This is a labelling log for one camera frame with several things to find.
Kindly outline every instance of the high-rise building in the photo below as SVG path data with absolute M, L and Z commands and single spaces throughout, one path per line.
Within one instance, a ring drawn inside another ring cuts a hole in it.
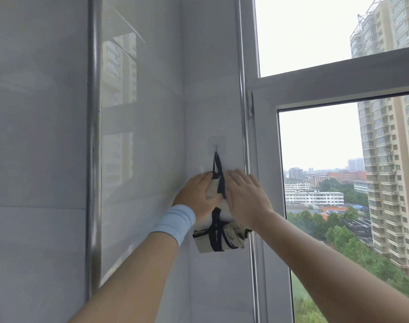
M 347 169 L 349 171 L 364 171 L 364 159 L 362 157 L 349 159 Z
M 291 168 L 288 171 L 288 174 L 290 175 L 291 179 L 305 179 L 306 178 L 303 169 L 300 169 L 300 168 Z
M 409 46 L 409 0 L 375 0 L 352 57 Z M 409 275 L 409 96 L 358 102 L 374 249 Z

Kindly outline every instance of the hand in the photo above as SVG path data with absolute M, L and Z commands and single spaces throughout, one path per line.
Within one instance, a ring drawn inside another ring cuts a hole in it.
M 211 180 L 212 172 L 200 173 L 192 177 L 177 194 L 172 206 L 177 204 L 189 206 L 195 213 L 196 222 L 199 222 L 212 213 L 213 209 L 223 200 L 222 194 L 216 194 L 210 199 L 206 197 L 206 190 Z
M 224 172 L 225 193 L 233 218 L 244 228 L 257 230 L 266 217 L 274 215 L 266 193 L 254 175 L 241 170 Z

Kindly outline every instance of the person's left hand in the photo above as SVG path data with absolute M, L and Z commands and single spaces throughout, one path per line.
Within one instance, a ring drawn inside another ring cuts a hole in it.
M 176 195 L 173 205 L 183 204 L 195 213 L 195 220 L 199 222 L 223 200 L 222 194 L 216 194 L 208 199 L 206 190 L 212 180 L 212 172 L 197 174 L 192 177 L 186 186 Z

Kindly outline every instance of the white building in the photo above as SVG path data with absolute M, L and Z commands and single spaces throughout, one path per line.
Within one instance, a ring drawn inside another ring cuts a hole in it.
M 311 184 L 307 181 L 298 183 L 286 183 L 284 184 L 285 191 L 287 190 L 311 190 Z
M 302 192 L 302 191 L 285 191 L 285 202 L 316 204 L 316 205 L 342 205 L 345 203 L 343 193 L 341 192 Z

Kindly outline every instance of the person's right hand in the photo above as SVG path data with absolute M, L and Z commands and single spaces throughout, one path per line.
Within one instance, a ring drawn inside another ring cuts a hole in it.
M 244 228 L 257 230 L 266 217 L 274 215 L 266 193 L 253 174 L 241 170 L 224 172 L 227 203 L 233 218 Z

